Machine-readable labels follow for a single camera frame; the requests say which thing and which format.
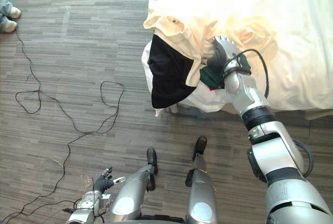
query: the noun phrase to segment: floor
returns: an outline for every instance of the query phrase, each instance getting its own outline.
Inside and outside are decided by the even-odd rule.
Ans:
[[[186,174],[200,135],[208,138],[204,154],[216,187],[219,223],[263,223],[266,215],[266,185],[252,174],[246,156],[250,143],[236,115],[202,113],[180,108],[154,117],[140,57],[152,32],[143,29],[148,0],[11,0],[22,10],[19,36],[33,61],[33,71],[42,90],[56,97],[81,131],[96,130],[103,119],[115,113],[120,87],[125,92],[113,129],[87,135],[74,142],[66,162],[66,175],[51,196],[27,206],[35,208],[61,200],[75,201],[85,185],[106,167],[113,176],[128,176],[146,163],[146,149],[155,147],[159,161],[156,190],[146,195],[144,214],[185,217],[189,188]],[[38,195],[53,191],[62,176],[67,143],[78,138],[57,103],[41,95],[42,105],[27,114],[15,100],[18,91],[37,90],[29,62],[16,33],[0,35],[0,219],[20,211]],[[38,108],[37,93],[19,95],[29,110]],[[314,152],[315,167],[309,181],[333,209],[333,116],[311,122],[300,111],[277,113],[290,134],[303,140]],[[110,127],[114,118],[101,130]],[[120,187],[109,190],[114,197]],[[9,223],[65,223],[61,210],[70,202],[45,206],[31,216],[20,215]]]

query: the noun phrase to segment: black wire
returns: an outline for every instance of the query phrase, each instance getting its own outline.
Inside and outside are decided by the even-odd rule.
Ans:
[[[80,138],[84,137],[84,136],[87,136],[87,135],[92,135],[92,134],[104,134],[104,133],[107,133],[109,132],[110,130],[112,130],[112,128],[114,127],[114,124],[116,122],[116,119],[117,119],[117,116],[118,116],[118,113],[119,113],[119,104],[120,104],[120,99],[125,91],[125,88],[124,88],[124,85],[121,84],[121,83],[117,83],[117,82],[113,82],[113,81],[103,81],[101,84],[100,84],[100,97],[101,97],[101,100],[103,102],[103,104],[105,104],[106,106],[108,107],[115,107],[115,106],[111,106],[110,104],[106,103],[105,100],[104,100],[104,97],[103,97],[103,91],[102,91],[102,88],[103,88],[103,84],[104,83],[110,83],[110,84],[116,84],[116,85],[119,85],[121,87],[121,93],[120,93],[120,96],[118,98],[118,102],[117,102],[117,110],[114,114],[110,115],[109,117],[107,117],[106,119],[104,119],[102,121],[102,123],[100,124],[100,126],[96,129],[96,130],[92,130],[92,131],[81,131],[79,130],[76,125],[75,125],[75,122],[74,122],[74,119],[63,109],[63,107],[61,106],[61,103],[58,99],[54,98],[54,97],[51,97],[49,96],[48,94],[46,94],[44,91],[41,90],[42,88],[42,83],[41,81],[36,77],[36,75],[34,74],[33,72],[33,69],[32,69],[32,60],[27,56],[27,54],[25,53],[24,51],[24,42],[21,40],[21,38],[19,37],[19,34],[18,34],[18,26],[17,26],[17,29],[16,29],[16,36],[18,38],[18,40],[21,42],[21,49],[22,49],[22,52],[24,54],[24,56],[29,60],[29,66],[30,66],[30,72],[34,79],[38,82],[39,86],[38,86],[38,89],[37,90],[30,90],[30,91],[19,91],[15,94],[15,99],[16,101],[23,107],[23,109],[29,113],[29,114],[35,114],[36,112],[38,112],[40,109],[41,109],[41,106],[42,106],[42,100],[41,100],[41,94],[45,95],[46,97],[50,98],[50,99],[53,99],[54,101],[57,102],[58,106],[60,107],[60,109],[62,110],[62,112],[72,121],[72,124],[73,124],[73,127],[75,128],[76,131],[78,131],[79,133],[81,133],[82,135],[80,135],[78,138],[70,141],[67,143],[67,147],[68,147],[68,155],[66,156],[65,160],[63,161],[62,163],[62,176],[60,177],[60,179],[56,182],[55,186],[54,186],[54,189],[51,193],[47,194],[47,195],[39,195],[37,196],[34,200],[30,201],[29,203],[26,203],[24,204],[23,208],[21,209],[21,211],[19,212],[14,212],[14,213],[11,213],[9,215],[7,215],[0,223],[3,223],[9,216],[11,215],[15,215],[11,218],[9,218],[6,222],[6,224],[8,224],[8,222],[14,218],[16,218],[17,216],[19,216],[20,214],[23,214],[23,215],[26,215],[25,213],[23,213],[24,209],[26,206],[32,204],[33,202],[35,202],[37,199],[39,198],[42,198],[42,197],[48,197],[50,195],[52,195],[56,189],[57,189],[57,186],[59,184],[59,182],[64,178],[65,174],[66,174],[66,170],[65,170],[65,164],[66,164],[66,161],[68,160],[70,154],[71,154],[71,148],[70,148],[70,144],[76,142],[77,140],[79,140]],[[26,107],[24,107],[24,105],[18,100],[18,95],[19,94],[30,94],[30,93],[38,93],[38,99],[39,99],[39,106],[38,106],[38,109],[36,111],[29,111]],[[112,121],[112,124],[111,126],[106,130],[106,131],[100,131],[100,129],[103,127],[104,123],[106,121],[108,121],[110,118],[114,117],[113,121]]]
[[[71,202],[71,203],[74,203],[73,201],[63,200],[63,201],[60,201],[60,202],[57,202],[57,203],[47,203],[47,204],[43,204],[42,206],[39,206],[39,207],[35,208],[35,209],[34,209],[31,213],[29,213],[29,214],[23,213],[22,211],[11,213],[11,214],[7,215],[7,216],[6,216],[6,217],[5,217],[0,223],[4,222],[4,220],[7,219],[7,218],[8,218],[9,216],[11,216],[11,215],[17,214],[17,215],[15,215],[15,216],[9,218],[9,219],[7,220],[7,222],[6,222],[6,224],[7,224],[10,220],[16,218],[17,216],[19,216],[19,215],[21,215],[21,214],[22,214],[22,215],[25,215],[25,216],[30,216],[30,215],[32,215],[34,212],[36,212],[38,209],[40,209],[40,208],[42,208],[42,207],[45,207],[45,206],[52,206],[52,205],[58,205],[59,203],[62,203],[62,202]]]
[[[109,208],[107,208],[103,213],[101,213],[100,215],[103,215],[103,214],[106,214],[106,212],[107,212],[107,210],[108,210]]]
[[[266,76],[266,90],[265,90],[265,98],[268,97],[269,93],[270,93],[270,83],[268,81],[268,70],[267,70],[267,66],[266,66],[266,63],[265,63],[265,60],[264,58],[262,57],[262,55],[260,54],[260,52],[258,52],[257,50],[255,49],[246,49],[244,51],[241,51],[240,53],[238,53],[236,56],[234,56],[232,59],[228,60],[228,62],[226,62],[223,66],[223,70],[225,70],[225,68],[227,67],[227,65],[232,62],[234,59],[236,59],[237,63],[239,64],[239,61],[238,59],[240,58],[240,56],[248,51],[254,51],[255,53],[257,53],[257,55],[259,56],[260,60],[261,60],[261,63],[264,67],[264,71],[265,71],[265,76]]]
[[[47,219],[45,219],[41,224],[45,223],[47,220],[50,220],[52,217],[54,217],[57,213],[59,213],[61,211],[62,211],[62,209],[59,210],[59,211],[57,211],[57,212],[55,212],[54,214],[52,214],[51,216],[49,216]]]
[[[74,208],[74,209],[76,209],[76,208],[78,207],[77,202],[78,202],[79,200],[81,200],[81,199],[82,199],[82,198],[77,199],[77,200],[74,202],[74,204],[73,204],[73,208]]]
[[[313,167],[314,167],[313,153],[302,141],[297,140],[297,139],[293,139],[293,141],[295,142],[295,144],[297,146],[301,147],[309,156],[309,167],[308,167],[307,171],[303,174],[303,177],[306,178],[311,174]]]
[[[94,215],[94,220],[96,218],[95,216],[95,184],[94,184],[94,177],[92,177],[93,180],[93,195],[94,195],[94,201],[93,201],[93,215]]]
[[[102,219],[102,222],[105,223],[103,215],[99,216]]]

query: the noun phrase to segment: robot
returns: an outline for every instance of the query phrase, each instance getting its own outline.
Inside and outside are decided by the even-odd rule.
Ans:
[[[251,148],[248,159],[254,175],[267,183],[265,224],[332,224],[333,215],[319,192],[306,180],[312,168],[303,174],[303,157],[284,125],[277,121],[266,99],[267,68],[261,55],[253,49],[240,51],[228,38],[214,38],[215,54],[208,61],[212,70],[222,71],[221,84],[230,94],[233,105],[242,118]],[[251,72],[240,62],[247,51],[255,51],[263,61],[267,88],[265,96],[258,91]],[[111,223],[118,224],[213,224],[218,223],[215,188],[206,171],[203,153],[207,144],[199,137],[193,153],[193,169],[185,185],[191,187],[186,220],[165,215],[144,216],[141,205],[146,191],[155,189],[158,173],[156,152],[147,150],[148,165],[129,178],[111,180],[111,168],[94,183],[93,190],[83,195],[67,224],[91,224],[100,210],[111,211]],[[123,185],[110,206],[110,195],[104,191],[114,184]]]

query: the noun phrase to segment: white cloth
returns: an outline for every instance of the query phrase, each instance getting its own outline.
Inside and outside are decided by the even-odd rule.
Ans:
[[[147,64],[150,47],[151,42],[146,45],[142,54],[141,62],[145,70],[148,90],[151,93],[153,75],[149,65]],[[180,101],[180,103],[199,108],[204,112],[214,112],[220,110],[226,103],[230,101],[231,99],[225,90],[218,89],[211,91],[207,85],[199,81],[197,88],[186,99]],[[155,109],[155,111],[155,116],[158,116],[161,112],[163,112],[163,109]]]
[[[223,31],[228,29],[224,28],[223,24],[228,25],[234,16],[242,16],[242,19],[264,18],[273,27],[271,33],[273,34],[274,30],[276,32],[274,38],[278,47],[275,58],[271,59],[268,65],[270,79],[268,100],[271,107],[276,110],[333,108],[333,6],[330,0],[157,0],[157,2],[163,7],[182,8],[182,12],[201,10],[201,15],[209,14],[213,16],[212,18],[217,17],[219,24],[222,24],[218,28]],[[259,90],[264,92],[264,73],[258,71],[254,78]],[[211,100],[203,98],[202,105],[195,101],[188,104],[203,110],[204,105],[208,105],[210,109],[214,108],[210,106],[210,102],[220,100],[222,106],[230,102],[225,93],[207,91],[205,97],[206,93],[212,95],[211,98],[208,96]]]
[[[206,59],[214,54],[214,36],[226,36],[233,40],[240,50],[256,49],[269,64],[276,56],[277,43],[273,27],[259,16],[241,17],[230,15],[228,20],[220,21],[218,16],[201,9],[177,7],[164,1],[149,1],[148,17],[144,28],[154,29],[173,49],[193,60],[186,78],[186,85],[196,87],[200,80],[200,69]],[[252,74],[263,70],[254,53],[245,54],[252,66]]]

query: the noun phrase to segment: robot leg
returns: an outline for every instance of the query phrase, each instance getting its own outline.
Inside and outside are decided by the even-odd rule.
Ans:
[[[136,220],[141,215],[141,206],[147,191],[155,189],[157,173],[156,153],[147,150],[148,165],[132,174],[122,185],[111,207],[111,221]]]
[[[206,147],[205,137],[199,137],[194,155],[194,169],[190,170],[185,184],[191,187],[186,223],[217,223],[215,189],[206,172],[206,163],[202,157]]]

